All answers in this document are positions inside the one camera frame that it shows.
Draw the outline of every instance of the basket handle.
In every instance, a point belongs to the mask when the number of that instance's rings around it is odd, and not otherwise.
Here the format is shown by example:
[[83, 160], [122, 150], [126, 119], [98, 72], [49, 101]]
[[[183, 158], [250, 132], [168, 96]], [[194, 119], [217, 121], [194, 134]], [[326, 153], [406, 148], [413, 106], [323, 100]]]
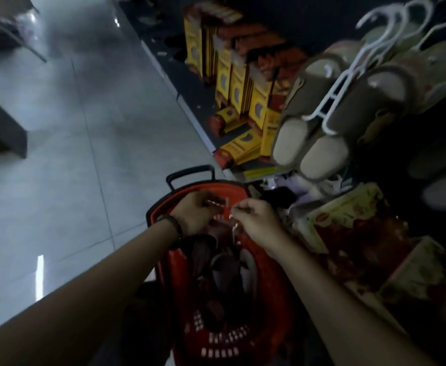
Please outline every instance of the basket handle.
[[212, 165], [206, 164], [174, 172], [168, 175], [167, 178], [165, 178], [165, 182], [167, 183], [167, 185], [169, 185], [171, 191], [175, 191], [174, 187], [172, 186], [172, 181], [174, 181], [175, 179], [192, 175], [193, 173], [207, 172], [207, 171], [211, 172], [211, 181], [216, 180], [216, 176], [214, 174], [214, 167]]

